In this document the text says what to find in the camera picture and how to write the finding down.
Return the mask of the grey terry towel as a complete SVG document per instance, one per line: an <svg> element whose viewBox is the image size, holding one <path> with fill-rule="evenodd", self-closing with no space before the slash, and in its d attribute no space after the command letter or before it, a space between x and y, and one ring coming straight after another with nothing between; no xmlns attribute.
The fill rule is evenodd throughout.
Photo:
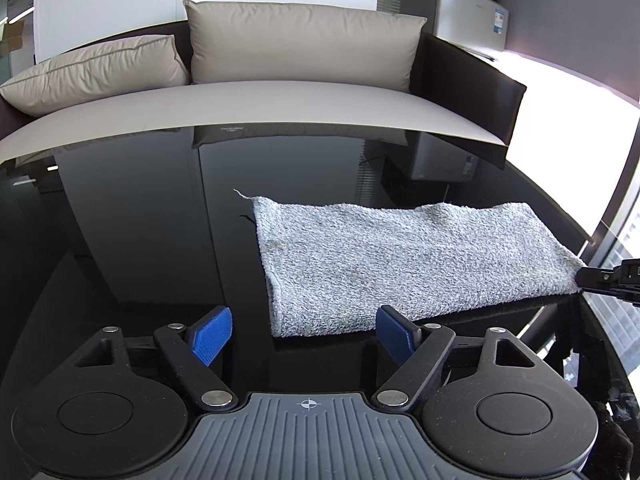
<svg viewBox="0 0 640 480"><path fill-rule="evenodd" d="M277 338L372 330L384 304L417 321L570 295L584 266L526 203L250 202Z"/></svg>

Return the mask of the dark sofa with beige seat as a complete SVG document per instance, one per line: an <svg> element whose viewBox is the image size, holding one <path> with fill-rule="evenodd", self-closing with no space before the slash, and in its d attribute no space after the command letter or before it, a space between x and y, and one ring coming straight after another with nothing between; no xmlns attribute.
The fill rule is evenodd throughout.
<svg viewBox="0 0 640 480"><path fill-rule="evenodd" d="M520 82L424 29L407 92L299 80L197 84L188 22L139 29L85 47L145 35L175 38L190 84L111 96L41 117L1 97L2 159L139 131L264 122L424 131L448 136L502 166L526 91Z"/></svg>

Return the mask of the small beige side cushion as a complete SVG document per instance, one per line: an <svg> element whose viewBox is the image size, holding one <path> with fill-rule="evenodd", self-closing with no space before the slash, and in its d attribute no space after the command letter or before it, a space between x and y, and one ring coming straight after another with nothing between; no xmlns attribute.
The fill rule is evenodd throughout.
<svg viewBox="0 0 640 480"><path fill-rule="evenodd" d="M41 117L66 107L190 84L175 38L145 35L102 42L48 58L1 85L13 107Z"/></svg>

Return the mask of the large beige back cushion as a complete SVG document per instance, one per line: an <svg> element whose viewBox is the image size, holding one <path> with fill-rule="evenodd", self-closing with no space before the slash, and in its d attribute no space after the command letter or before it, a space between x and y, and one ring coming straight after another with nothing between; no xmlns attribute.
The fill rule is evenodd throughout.
<svg viewBox="0 0 640 480"><path fill-rule="evenodd" d="M197 84L299 80L409 90L420 16L301 3L183 3Z"/></svg>

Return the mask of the silver mini fridge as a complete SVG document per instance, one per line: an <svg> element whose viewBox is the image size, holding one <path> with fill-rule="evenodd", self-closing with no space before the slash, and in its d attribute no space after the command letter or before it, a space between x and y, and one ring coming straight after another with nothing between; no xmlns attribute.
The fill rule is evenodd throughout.
<svg viewBox="0 0 640 480"><path fill-rule="evenodd" d="M509 11L494 0L400 0L400 12L426 18L430 34L483 58L506 47Z"/></svg>

